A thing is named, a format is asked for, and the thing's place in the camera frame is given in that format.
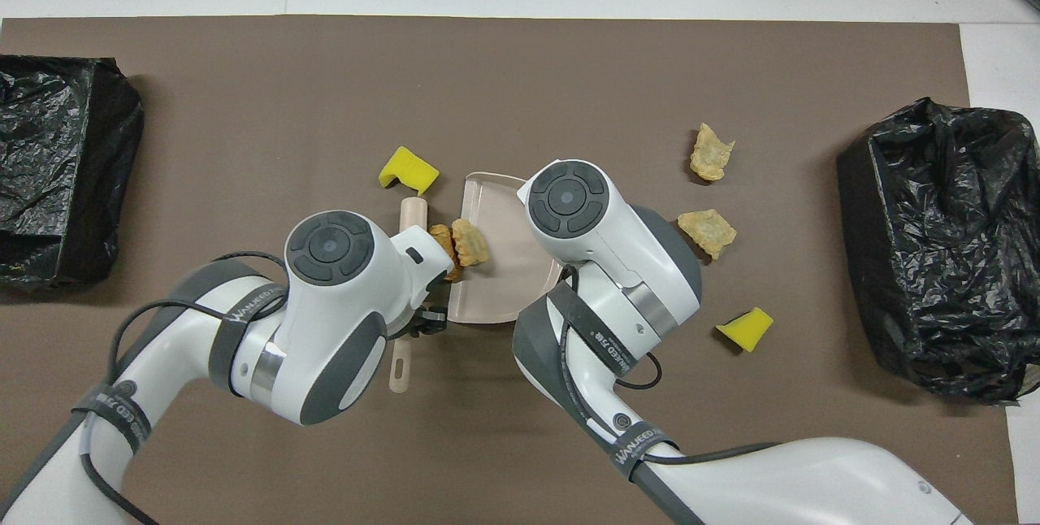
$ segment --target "black trash bag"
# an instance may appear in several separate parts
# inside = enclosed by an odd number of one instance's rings
[[[144,121],[114,59],[0,55],[0,285],[108,277]]]
[[[1029,121],[920,99],[838,156],[849,272],[880,365],[1014,401],[1040,362],[1040,165]]]

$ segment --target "yellow object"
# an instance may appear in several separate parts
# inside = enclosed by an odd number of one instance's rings
[[[765,330],[773,325],[773,318],[759,309],[748,311],[739,318],[728,322],[728,324],[717,325],[719,332],[726,335],[729,340],[739,344],[740,348],[747,351],[754,350],[755,344],[762,339]]]
[[[440,174],[434,165],[408,151],[408,147],[398,147],[390,156],[390,161],[387,165],[383,165],[383,170],[380,172],[380,185],[386,188],[387,185],[393,184],[394,180],[400,180],[401,184],[422,194]]]

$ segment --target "robotic arm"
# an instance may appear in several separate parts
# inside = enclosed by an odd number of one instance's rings
[[[371,380],[386,341],[405,332],[427,288],[452,267],[419,226],[389,237],[344,210],[301,221],[285,261],[288,298],[272,314],[286,288],[234,259],[183,278],[170,298],[209,313],[164,307],[155,315],[113,380],[77,403],[0,505],[3,523],[122,523],[124,510],[88,478],[82,455],[119,489],[151,427],[197,378],[298,424],[338,415]]]
[[[695,256],[658,214],[625,203],[592,163],[550,163],[518,195],[536,238],[572,275],[520,314],[517,364],[673,521],[969,523],[895,455],[863,442],[679,453],[614,385],[698,310]]]

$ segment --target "brown mat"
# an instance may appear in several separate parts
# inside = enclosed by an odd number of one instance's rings
[[[114,56],[147,111],[111,279],[0,307],[4,490],[100,377],[124,315],[185,270],[279,252],[316,210],[396,228],[408,189],[375,176],[405,143],[441,169],[431,221],[459,213],[471,170],[587,158],[631,203],[666,218],[713,207],[739,230],[704,268],[703,309],[657,347],[661,385],[623,393],[687,453],[862,439],[977,522],[1015,520],[1003,411],[943,404],[878,368],[838,220],[835,155],[852,137],[920,96],[968,102],[955,25],[8,19],[0,51]],[[737,140],[712,185],[684,169],[702,121]],[[755,306],[776,324],[735,356],[712,326]],[[171,523],[666,522],[524,380],[509,327],[423,337],[413,364],[408,394],[383,368],[359,404],[311,428],[198,382],[127,495]]]

